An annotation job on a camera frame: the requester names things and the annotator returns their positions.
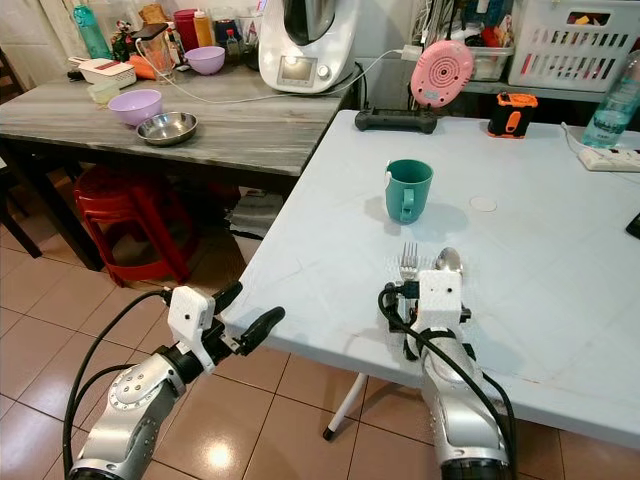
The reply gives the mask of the stainless steel bowl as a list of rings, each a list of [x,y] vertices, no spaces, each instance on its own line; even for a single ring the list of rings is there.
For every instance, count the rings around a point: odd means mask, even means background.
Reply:
[[[184,111],[165,111],[143,120],[134,128],[137,136],[147,145],[166,147],[179,145],[195,136],[198,119]]]

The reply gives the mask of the teal drinking bottle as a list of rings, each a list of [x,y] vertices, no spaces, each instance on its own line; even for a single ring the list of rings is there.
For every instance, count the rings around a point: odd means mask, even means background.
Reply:
[[[83,0],[76,0],[76,5],[72,9],[72,18],[79,31],[79,36],[84,41],[84,46],[93,59],[111,59],[110,47],[106,42],[95,14],[90,6]]]

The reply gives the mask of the pink round fan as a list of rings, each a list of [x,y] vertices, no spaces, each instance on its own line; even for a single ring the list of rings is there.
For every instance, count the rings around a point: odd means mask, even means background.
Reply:
[[[440,40],[425,47],[413,69],[410,93],[417,105],[444,108],[474,74],[474,55],[460,41]]]

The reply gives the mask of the grey wooden side table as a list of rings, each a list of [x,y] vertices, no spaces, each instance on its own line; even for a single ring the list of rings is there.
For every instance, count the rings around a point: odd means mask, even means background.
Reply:
[[[343,93],[282,96],[244,67],[215,76],[175,74],[177,82],[143,81],[168,113],[198,119],[195,137],[177,146],[147,146],[113,111],[97,108],[84,82],[41,84],[1,104],[1,155],[31,188],[70,250],[90,270],[102,268],[99,250],[76,210],[46,177],[44,159],[70,159],[142,172],[182,174],[288,195],[296,186],[335,114]]]

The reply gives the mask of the orange and black device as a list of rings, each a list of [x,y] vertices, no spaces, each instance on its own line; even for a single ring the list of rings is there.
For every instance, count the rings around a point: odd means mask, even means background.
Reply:
[[[529,128],[532,113],[538,106],[538,97],[531,93],[499,92],[495,100],[497,106],[486,133],[495,138],[522,140]]]

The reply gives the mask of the silver fork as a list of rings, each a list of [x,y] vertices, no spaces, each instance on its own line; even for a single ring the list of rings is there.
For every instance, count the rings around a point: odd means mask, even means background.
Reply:
[[[416,282],[419,274],[419,244],[406,242],[399,256],[399,274],[404,283]]]

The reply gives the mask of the teal mug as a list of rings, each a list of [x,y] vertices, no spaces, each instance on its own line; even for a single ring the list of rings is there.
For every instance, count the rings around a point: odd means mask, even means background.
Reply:
[[[390,161],[385,168],[384,201],[394,223],[407,225],[420,219],[428,205],[434,170],[419,160]]]

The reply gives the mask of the clear plastic container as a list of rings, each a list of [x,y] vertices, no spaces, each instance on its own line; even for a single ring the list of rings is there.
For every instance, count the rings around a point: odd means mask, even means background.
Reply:
[[[468,47],[474,56],[474,73],[472,82],[500,81],[515,55],[513,47]]]

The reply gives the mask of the white power strip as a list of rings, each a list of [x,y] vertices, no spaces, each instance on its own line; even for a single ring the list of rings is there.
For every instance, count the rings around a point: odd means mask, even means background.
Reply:
[[[582,147],[579,161],[589,172],[640,173],[640,148]]]

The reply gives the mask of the red plastic stool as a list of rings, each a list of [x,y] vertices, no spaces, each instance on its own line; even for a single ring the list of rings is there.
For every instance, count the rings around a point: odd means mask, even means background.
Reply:
[[[200,233],[164,175],[92,166],[76,180],[74,200],[116,284],[173,276],[183,285],[191,278],[188,261],[195,255]],[[150,243],[157,260],[122,264],[113,250],[125,236]]]

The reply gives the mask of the small purple bowl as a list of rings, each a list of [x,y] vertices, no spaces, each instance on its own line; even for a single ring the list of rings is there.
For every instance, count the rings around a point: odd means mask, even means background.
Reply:
[[[184,52],[184,60],[201,76],[212,76],[218,73],[227,60],[227,50],[224,47],[211,45],[196,47]]]

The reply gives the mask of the white and red slicer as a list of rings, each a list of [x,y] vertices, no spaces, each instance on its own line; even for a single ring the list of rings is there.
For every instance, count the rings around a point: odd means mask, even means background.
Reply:
[[[137,81],[132,64],[102,58],[68,58],[76,65],[81,76],[91,84],[114,84],[118,88],[131,86]]]

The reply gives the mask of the orange sauce bottle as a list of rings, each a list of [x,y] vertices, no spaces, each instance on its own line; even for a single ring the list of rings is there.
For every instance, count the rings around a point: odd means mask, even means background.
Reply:
[[[212,32],[212,19],[205,10],[196,9],[192,19],[193,28],[195,28],[197,44],[200,47],[210,47],[218,44],[215,40],[214,32]]]

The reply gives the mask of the silver spoon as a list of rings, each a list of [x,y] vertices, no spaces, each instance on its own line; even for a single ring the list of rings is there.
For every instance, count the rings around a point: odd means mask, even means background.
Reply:
[[[457,273],[462,275],[463,264],[460,256],[460,252],[454,250],[452,247],[444,247],[442,252],[439,252],[439,255],[436,256],[436,259],[433,264],[434,270],[442,270],[442,271],[452,271],[452,273]]]

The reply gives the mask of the dark wooden chair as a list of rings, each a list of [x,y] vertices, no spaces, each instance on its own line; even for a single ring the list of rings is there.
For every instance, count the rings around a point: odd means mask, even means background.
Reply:
[[[18,95],[20,95],[20,93],[23,92],[23,88],[20,87],[19,82],[12,74],[12,68],[10,68],[9,61],[5,59],[4,54],[1,54],[0,102],[14,99],[14,97],[17,97]],[[12,169],[9,169],[8,166],[5,166],[4,169],[1,169],[0,192],[3,200],[1,200],[0,220],[5,229],[8,230],[10,236],[13,236],[15,239],[17,239],[17,242],[24,248],[24,250],[26,250],[28,255],[33,257],[33,259],[38,259],[38,257],[42,256],[40,247],[38,247],[37,244],[33,242],[31,238],[29,238],[28,234],[24,232],[22,227],[20,227],[19,221],[15,220],[14,216],[10,214],[9,211],[9,206],[13,206],[23,216],[29,215],[12,193],[12,188],[17,187],[19,183],[20,182],[17,178],[17,174],[15,174]]]

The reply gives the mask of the white kitchen machine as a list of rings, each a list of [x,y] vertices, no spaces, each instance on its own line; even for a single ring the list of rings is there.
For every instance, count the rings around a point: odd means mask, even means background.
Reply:
[[[321,93],[346,74],[360,0],[266,0],[259,72],[274,90]]]

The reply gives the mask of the clear green water bottle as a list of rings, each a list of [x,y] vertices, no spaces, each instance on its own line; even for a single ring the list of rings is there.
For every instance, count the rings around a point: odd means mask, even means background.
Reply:
[[[626,69],[595,110],[581,142],[593,148],[612,148],[626,131],[640,106],[640,51],[628,55]]]

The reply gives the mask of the pale green small cup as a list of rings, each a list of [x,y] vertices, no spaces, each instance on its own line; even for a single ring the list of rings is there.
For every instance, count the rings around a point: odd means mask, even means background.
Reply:
[[[109,102],[118,96],[120,87],[115,82],[90,83],[86,88],[97,108],[106,108]]]

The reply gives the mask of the orange carrot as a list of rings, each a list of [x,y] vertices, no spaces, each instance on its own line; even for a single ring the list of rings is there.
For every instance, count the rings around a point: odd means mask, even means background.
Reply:
[[[134,74],[140,81],[156,81],[160,77],[155,65],[141,55],[131,55],[128,63],[134,68]]]

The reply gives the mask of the red canister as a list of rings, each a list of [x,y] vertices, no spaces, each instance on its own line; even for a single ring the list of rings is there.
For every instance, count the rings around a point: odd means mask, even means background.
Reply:
[[[175,31],[180,37],[180,45],[184,51],[198,49],[198,36],[195,28],[196,9],[183,9],[174,12]]]

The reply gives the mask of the white metal table leg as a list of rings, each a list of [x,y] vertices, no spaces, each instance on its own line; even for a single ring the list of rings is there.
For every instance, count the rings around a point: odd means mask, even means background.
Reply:
[[[364,372],[357,375],[355,383],[348,389],[346,397],[340,402],[337,411],[334,412],[332,420],[330,420],[323,431],[323,439],[325,442],[332,442],[335,434],[337,434],[337,431],[340,429],[340,425],[342,425],[342,422],[346,419],[347,413],[355,407],[357,401],[361,401],[361,399],[364,398],[364,388],[366,387],[367,381],[369,381],[369,375],[364,374]]]

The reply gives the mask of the white plastic basket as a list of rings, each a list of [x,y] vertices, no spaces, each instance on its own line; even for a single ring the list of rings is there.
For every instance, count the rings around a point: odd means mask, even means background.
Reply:
[[[513,86],[604,92],[640,41],[640,0],[515,0]]]

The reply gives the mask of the large purple bowl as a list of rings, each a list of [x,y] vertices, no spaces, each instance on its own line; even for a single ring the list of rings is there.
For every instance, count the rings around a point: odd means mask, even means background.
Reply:
[[[137,127],[151,116],[163,113],[163,95],[156,90],[132,90],[119,93],[108,102],[120,123]]]

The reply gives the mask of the white bag under table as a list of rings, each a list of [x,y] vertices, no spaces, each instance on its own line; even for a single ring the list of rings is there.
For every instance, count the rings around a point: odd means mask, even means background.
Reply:
[[[252,260],[284,202],[279,193],[239,187],[239,200],[228,212],[227,219],[244,264]]]

